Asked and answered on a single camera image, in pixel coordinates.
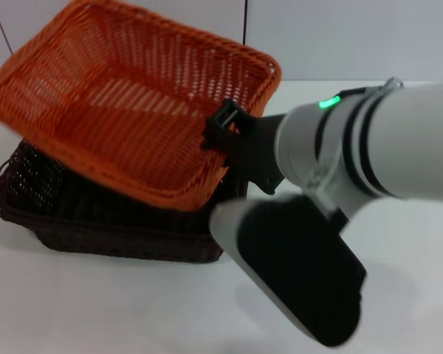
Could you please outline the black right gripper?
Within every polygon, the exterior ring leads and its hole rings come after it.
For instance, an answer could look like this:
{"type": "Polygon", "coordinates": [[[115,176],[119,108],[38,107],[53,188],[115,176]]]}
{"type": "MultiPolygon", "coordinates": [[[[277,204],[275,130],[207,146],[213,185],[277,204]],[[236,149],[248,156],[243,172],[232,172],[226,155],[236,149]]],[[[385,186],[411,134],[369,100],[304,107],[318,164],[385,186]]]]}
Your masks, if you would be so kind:
{"type": "Polygon", "coordinates": [[[235,101],[226,99],[207,120],[201,149],[224,154],[224,164],[266,194],[273,194],[283,181],[275,159],[275,137],[283,114],[256,118],[235,101]]]}

